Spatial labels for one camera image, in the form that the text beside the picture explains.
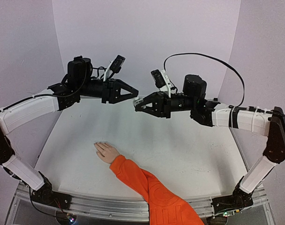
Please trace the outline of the clear nail polish bottle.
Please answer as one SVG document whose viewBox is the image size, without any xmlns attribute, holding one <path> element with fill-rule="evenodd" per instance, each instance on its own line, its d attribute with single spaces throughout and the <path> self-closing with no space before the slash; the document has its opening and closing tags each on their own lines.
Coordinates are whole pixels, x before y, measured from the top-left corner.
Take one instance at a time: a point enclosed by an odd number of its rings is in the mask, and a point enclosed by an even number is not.
<svg viewBox="0 0 285 225">
<path fill-rule="evenodd" d="M 134 107 L 136 107 L 138 104 L 142 103 L 143 101 L 144 101 L 144 100 L 143 100 L 142 97 L 136 97 L 136 98 L 134 98 L 134 100 L 133 100 L 133 105 L 134 105 Z"/>
</svg>

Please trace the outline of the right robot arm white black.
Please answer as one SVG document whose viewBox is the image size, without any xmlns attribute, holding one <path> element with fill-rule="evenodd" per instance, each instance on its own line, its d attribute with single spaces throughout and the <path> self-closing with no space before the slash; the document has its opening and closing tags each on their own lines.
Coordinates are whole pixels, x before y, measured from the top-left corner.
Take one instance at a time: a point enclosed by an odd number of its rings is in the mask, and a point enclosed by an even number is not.
<svg viewBox="0 0 285 225">
<path fill-rule="evenodd" d="M 186 75 L 183 92 L 171 94 L 163 85 L 158 92 L 133 101 L 137 112 L 158 118 L 171 117 L 172 112 L 190 111 L 190 117 L 200 125 L 242 129 L 266 136 L 262 156 L 239 182 L 237 194 L 250 194 L 270 171 L 285 160 L 285 115 L 280 107 L 273 110 L 240 107 L 206 100 L 207 83 L 198 75 Z"/>
</svg>

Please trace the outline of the orange sleeve forearm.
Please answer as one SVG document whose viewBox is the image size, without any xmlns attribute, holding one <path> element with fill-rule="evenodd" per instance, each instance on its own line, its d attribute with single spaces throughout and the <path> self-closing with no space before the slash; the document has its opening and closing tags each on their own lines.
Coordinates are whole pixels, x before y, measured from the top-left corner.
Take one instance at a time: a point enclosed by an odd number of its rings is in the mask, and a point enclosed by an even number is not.
<svg viewBox="0 0 285 225">
<path fill-rule="evenodd" d="M 119 155 L 110 169 L 122 183 L 140 194 L 148 203 L 149 224 L 204 224 L 188 202 L 169 191 L 156 176 L 141 169 L 132 160 Z"/>
</svg>

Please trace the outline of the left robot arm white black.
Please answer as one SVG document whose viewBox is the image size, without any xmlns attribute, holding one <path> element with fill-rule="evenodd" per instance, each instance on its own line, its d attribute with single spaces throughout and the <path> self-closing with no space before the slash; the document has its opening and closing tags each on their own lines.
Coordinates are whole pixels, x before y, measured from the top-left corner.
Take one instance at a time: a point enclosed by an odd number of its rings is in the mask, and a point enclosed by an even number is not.
<svg viewBox="0 0 285 225">
<path fill-rule="evenodd" d="M 43 174 L 22 161 L 7 135 L 36 118 L 79 103 L 81 97 L 99 98 L 103 104 L 116 104 L 137 97 L 137 89 L 113 78 L 120 72 L 124 61 L 125 57 L 117 55 L 108 67 L 103 68 L 104 74 L 95 77 L 91 59 L 77 56 L 68 63 L 67 74 L 60 83 L 0 109 L 0 166 L 37 191 L 38 199 L 44 204 L 55 201 L 51 184 Z"/>
</svg>

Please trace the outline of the mannequin hand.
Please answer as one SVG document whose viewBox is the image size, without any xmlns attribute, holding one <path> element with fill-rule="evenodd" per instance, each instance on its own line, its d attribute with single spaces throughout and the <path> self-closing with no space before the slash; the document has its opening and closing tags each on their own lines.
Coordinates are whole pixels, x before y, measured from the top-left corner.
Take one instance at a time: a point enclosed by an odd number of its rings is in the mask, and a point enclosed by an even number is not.
<svg viewBox="0 0 285 225">
<path fill-rule="evenodd" d="M 94 147 L 96 148 L 98 157 L 107 164 L 112 164 L 120 155 L 115 147 L 106 142 L 96 142 Z"/>
</svg>

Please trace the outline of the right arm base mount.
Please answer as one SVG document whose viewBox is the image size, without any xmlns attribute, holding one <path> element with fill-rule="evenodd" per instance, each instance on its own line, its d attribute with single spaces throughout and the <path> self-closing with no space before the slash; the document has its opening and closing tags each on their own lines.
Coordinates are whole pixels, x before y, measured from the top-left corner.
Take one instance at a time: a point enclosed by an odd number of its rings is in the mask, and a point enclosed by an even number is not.
<svg viewBox="0 0 285 225">
<path fill-rule="evenodd" d="M 214 209 L 214 214 L 241 210 L 253 205 L 253 192 L 247 193 L 240 188 L 240 183 L 236 185 L 231 195 L 215 197 L 212 199 L 211 205 Z"/>
</svg>

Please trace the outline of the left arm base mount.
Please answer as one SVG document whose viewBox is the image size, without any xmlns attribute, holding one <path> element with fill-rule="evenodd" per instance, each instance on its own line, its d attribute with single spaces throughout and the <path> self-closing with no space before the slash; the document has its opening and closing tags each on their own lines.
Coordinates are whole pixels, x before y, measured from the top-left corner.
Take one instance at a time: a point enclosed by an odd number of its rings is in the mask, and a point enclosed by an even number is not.
<svg viewBox="0 0 285 225">
<path fill-rule="evenodd" d="M 71 195 L 53 190 L 51 182 L 42 175 L 44 184 L 38 190 L 33 190 L 30 194 L 31 200 L 43 205 L 57 207 L 61 210 L 69 210 Z"/>
</svg>

